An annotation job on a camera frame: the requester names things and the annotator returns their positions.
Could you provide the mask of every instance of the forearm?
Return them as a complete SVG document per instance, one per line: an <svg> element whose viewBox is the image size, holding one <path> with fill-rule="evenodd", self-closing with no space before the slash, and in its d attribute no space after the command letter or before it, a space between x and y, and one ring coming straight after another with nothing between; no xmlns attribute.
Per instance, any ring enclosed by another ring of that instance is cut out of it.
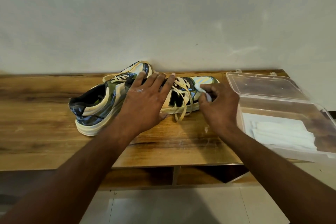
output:
<svg viewBox="0 0 336 224"><path fill-rule="evenodd" d="M291 223L334 223L336 191L238 128L221 133Z"/></svg>
<svg viewBox="0 0 336 224"><path fill-rule="evenodd" d="M42 188L23 197L0 222L78 223L105 175L134 138L113 123L59 167Z"/></svg>

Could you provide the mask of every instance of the person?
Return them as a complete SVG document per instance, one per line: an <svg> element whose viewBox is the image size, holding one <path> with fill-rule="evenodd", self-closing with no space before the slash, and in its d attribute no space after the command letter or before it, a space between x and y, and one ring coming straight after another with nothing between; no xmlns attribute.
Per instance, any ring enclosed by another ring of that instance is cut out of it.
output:
<svg viewBox="0 0 336 224"><path fill-rule="evenodd" d="M140 73L120 113L86 146L61 165L44 185L28 193L0 219L1 224L79 223L111 166L140 133L167 114L161 107L173 85L172 73ZM239 96L224 83L201 87L199 109L213 131L242 160L283 213L295 223L336 223L336 191L243 133L236 124Z"/></svg>

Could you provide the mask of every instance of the wall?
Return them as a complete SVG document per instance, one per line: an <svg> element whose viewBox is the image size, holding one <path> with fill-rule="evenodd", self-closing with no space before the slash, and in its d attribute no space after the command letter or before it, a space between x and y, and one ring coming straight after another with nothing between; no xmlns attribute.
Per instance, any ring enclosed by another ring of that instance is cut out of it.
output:
<svg viewBox="0 0 336 224"><path fill-rule="evenodd" d="M328 110L336 0L0 0L3 73L282 68Z"/></svg>

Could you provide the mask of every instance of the open plastic container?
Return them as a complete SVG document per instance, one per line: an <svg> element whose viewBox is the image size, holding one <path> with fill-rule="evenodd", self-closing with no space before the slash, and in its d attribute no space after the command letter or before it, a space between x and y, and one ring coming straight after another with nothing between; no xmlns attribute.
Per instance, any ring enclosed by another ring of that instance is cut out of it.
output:
<svg viewBox="0 0 336 224"><path fill-rule="evenodd" d="M313 103L288 77L227 72L232 89L240 95L237 112L239 128L249 135L244 113L301 120L315 136L317 151L294 150L265 145L285 158L336 164L336 123L326 109Z"/></svg>

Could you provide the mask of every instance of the sneaker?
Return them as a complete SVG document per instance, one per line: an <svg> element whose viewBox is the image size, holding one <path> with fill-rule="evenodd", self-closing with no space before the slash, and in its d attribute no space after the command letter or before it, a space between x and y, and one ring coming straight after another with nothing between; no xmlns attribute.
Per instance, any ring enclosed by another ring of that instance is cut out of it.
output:
<svg viewBox="0 0 336 224"><path fill-rule="evenodd" d="M125 82L126 92L131 87L133 81L134 79L130 78ZM219 81L212 76L176 77L174 85L171 87L166 101L161 108L161 112L175 114L176 121L183 120L184 116L200 108L198 98L203 91L200 85L217 82Z"/></svg>
<svg viewBox="0 0 336 224"><path fill-rule="evenodd" d="M125 80L135 79L141 72L146 72L146 78L154 71L146 61L138 61L120 73L107 75L99 84L83 95L71 98L70 110L76 115L76 126L80 133L95 136L112 118L115 117L124 102Z"/></svg>

